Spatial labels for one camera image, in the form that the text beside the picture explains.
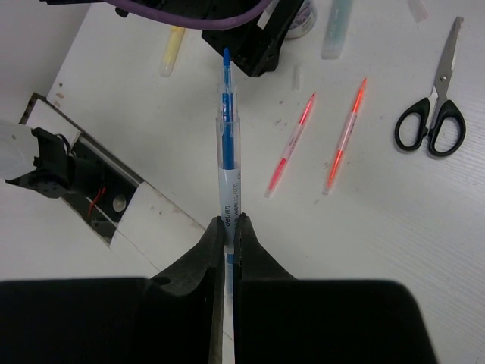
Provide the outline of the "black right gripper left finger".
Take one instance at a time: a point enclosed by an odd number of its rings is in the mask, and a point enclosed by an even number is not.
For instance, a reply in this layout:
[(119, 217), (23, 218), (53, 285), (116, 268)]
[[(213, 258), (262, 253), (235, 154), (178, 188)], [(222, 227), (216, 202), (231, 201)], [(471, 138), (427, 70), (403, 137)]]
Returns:
[(221, 356), (224, 228), (152, 278), (1, 284), (3, 363), (212, 363)]

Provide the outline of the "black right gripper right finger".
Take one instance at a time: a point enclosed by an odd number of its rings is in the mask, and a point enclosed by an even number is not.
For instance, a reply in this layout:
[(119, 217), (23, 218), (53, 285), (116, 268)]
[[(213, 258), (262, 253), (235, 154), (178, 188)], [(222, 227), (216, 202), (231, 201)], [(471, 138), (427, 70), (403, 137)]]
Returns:
[(293, 277), (242, 215), (234, 239), (237, 363), (435, 363), (418, 303), (387, 280)]

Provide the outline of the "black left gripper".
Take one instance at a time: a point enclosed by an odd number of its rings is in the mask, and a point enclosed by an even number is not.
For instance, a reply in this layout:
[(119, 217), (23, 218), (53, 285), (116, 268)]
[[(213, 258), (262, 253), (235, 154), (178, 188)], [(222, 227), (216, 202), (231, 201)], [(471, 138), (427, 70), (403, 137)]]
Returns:
[[(258, 21), (272, 4), (264, 27)], [(275, 71), (280, 49), (302, 1), (145, 0), (110, 1), (121, 17), (135, 14), (176, 27), (201, 30), (202, 38), (249, 77)]]

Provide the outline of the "blue highlighter pen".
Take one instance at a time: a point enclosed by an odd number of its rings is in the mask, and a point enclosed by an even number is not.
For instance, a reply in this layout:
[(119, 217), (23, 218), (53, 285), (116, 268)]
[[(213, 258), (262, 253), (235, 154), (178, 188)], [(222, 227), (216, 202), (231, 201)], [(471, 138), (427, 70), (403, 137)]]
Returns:
[(234, 237), (241, 207), (240, 122), (232, 78), (230, 50), (225, 48), (218, 87), (217, 168), (220, 217), (224, 225), (224, 332), (230, 339), (234, 339)]

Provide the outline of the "red pen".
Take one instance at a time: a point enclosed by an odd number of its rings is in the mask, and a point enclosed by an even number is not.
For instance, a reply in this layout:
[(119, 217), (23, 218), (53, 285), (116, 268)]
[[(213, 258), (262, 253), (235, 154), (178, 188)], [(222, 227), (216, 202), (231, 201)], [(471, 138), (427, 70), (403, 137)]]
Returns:
[(271, 176), (269, 184), (266, 188), (264, 196), (269, 198), (272, 193), (276, 190), (278, 183), (280, 182), (281, 177), (285, 171), (286, 166), (289, 163), (291, 155), (294, 152), (297, 142), (299, 141), (300, 136), (302, 135), (302, 131), (308, 121), (308, 118), (311, 114), (311, 111), (314, 106), (315, 101), (315, 93), (312, 93), (310, 98), (308, 99), (304, 109), (302, 110), (302, 114), (299, 117), (299, 120), (296, 122), (295, 127), (287, 141), (285, 148), (283, 149), (282, 155), (277, 163), (276, 168), (274, 169), (274, 173)]

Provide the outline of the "orange pen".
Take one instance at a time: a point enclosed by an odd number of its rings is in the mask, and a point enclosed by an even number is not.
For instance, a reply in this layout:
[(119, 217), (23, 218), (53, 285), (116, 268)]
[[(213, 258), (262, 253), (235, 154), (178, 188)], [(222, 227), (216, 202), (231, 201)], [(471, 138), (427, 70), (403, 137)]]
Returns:
[(324, 189), (323, 189), (324, 194), (329, 194), (333, 188), (333, 185), (336, 182), (340, 165), (343, 162), (343, 157), (344, 157), (350, 136), (352, 135), (353, 128), (355, 126), (355, 122), (358, 116), (358, 111), (360, 109), (361, 102), (364, 98), (367, 83), (368, 83), (368, 80), (364, 78), (363, 81), (361, 82), (358, 92), (355, 95), (355, 100), (353, 102), (352, 108), (350, 109), (349, 116), (346, 119), (342, 135), (336, 147), (336, 153), (334, 156), (333, 164), (330, 169), (330, 173), (327, 176), (327, 182), (324, 185)]

